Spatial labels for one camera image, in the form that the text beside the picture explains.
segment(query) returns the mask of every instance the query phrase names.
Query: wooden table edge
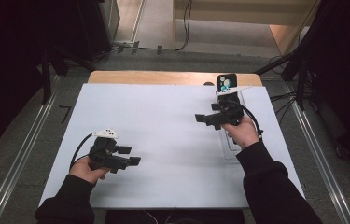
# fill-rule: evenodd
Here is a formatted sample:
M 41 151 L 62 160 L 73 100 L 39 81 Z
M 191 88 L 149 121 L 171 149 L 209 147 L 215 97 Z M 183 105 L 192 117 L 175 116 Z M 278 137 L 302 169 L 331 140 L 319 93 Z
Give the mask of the wooden table edge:
M 157 85 L 216 85 L 217 76 L 228 73 L 167 72 L 167 71 L 94 71 L 88 83 L 157 84 Z M 238 86 L 262 86 L 257 74 L 237 73 Z

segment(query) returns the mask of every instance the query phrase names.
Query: smartphone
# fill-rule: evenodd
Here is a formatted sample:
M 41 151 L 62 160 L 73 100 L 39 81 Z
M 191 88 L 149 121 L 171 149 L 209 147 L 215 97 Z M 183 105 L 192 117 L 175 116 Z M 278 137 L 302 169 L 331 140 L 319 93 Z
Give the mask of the smartphone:
M 217 76 L 217 91 L 224 91 L 228 88 L 237 87 L 236 74 L 226 74 Z

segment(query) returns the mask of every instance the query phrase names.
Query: hand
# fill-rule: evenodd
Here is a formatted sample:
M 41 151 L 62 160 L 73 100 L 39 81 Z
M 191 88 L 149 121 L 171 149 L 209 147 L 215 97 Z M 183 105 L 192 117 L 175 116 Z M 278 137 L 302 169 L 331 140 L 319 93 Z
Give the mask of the hand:
M 110 171 L 109 168 L 102 167 L 97 170 L 91 170 L 89 163 L 91 159 L 89 157 L 82 158 L 73 165 L 69 174 L 84 179 L 92 184 L 95 184 L 98 179 L 105 179 L 105 174 Z
M 243 116 L 238 126 L 223 124 L 221 127 L 229 133 L 230 137 L 232 137 L 242 149 L 259 141 L 256 127 L 254 126 L 253 120 L 249 117 Z

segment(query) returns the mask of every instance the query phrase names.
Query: floor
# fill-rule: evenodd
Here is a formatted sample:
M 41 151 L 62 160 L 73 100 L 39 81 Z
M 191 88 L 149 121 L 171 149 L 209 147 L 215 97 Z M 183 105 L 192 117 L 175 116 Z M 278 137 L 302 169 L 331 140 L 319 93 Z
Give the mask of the floor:
M 118 0 L 120 11 L 122 3 L 130 1 Z M 137 2 L 142 8 L 139 25 L 135 31 L 123 35 L 118 42 L 140 41 L 140 47 L 170 47 L 164 29 L 154 31 L 157 27 L 151 24 L 153 16 L 160 17 L 159 7 L 164 1 L 146 0 Z M 175 46 L 183 44 L 185 33 L 182 20 L 176 22 Z M 189 26 L 189 43 L 181 52 L 164 52 L 157 56 L 153 51 L 138 50 L 131 54 L 124 50 L 113 53 L 96 64 L 100 70 L 164 70 L 164 71 L 206 71 L 206 72 L 253 72 L 279 55 L 272 34 L 267 25 L 191 21 Z M 13 186 L 8 186 L 7 201 L 1 204 L 0 223 L 34 223 L 34 210 L 38 207 L 45 181 L 53 164 L 57 149 L 62 141 L 69 117 L 66 117 L 67 106 L 73 106 L 82 83 L 87 82 L 89 72 L 83 68 L 72 67 L 68 77 L 58 77 L 56 100 L 52 102 L 49 115 L 34 141 L 22 172 L 17 176 Z M 283 94 L 287 86 L 295 85 L 295 81 L 283 82 L 274 72 L 262 76 L 263 85 L 270 95 Z M 42 91 L 34 96 L 29 104 L 14 119 L 0 140 L 0 187 L 6 180 L 8 171 L 17 159 L 23 142 L 28 137 L 36 115 L 41 109 Z M 283 106 L 288 99 L 275 102 L 274 109 Z M 324 122 L 310 106 L 306 106 L 305 114 L 309 118 L 314 134 L 327 159 L 340 189 L 350 207 L 350 161 L 337 157 L 332 141 L 329 138 Z M 327 185 L 321 177 L 310 145 L 305 140 L 304 129 L 296 116 L 294 108 L 290 108 L 281 123 L 287 147 L 304 186 L 308 203 L 322 217 L 324 223 L 345 223 L 341 221 L 338 211 L 330 198 Z M 103 223 L 105 211 L 96 210 L 96 223 Z M 247 223 L 254 223 L 249 211 L 245 211 Z

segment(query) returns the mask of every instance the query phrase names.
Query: black curtain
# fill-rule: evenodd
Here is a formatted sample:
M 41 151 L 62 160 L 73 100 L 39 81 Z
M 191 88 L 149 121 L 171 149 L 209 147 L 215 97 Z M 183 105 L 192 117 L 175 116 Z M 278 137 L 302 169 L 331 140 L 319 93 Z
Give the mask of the black curtain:
M 0 137 L 41 88 L 38 2 L 0 0 Z
M 314 85 L 346 129 L 335 140 L 350 151 L 350 0 L 335 0 L 314 38 L 308 60 Z

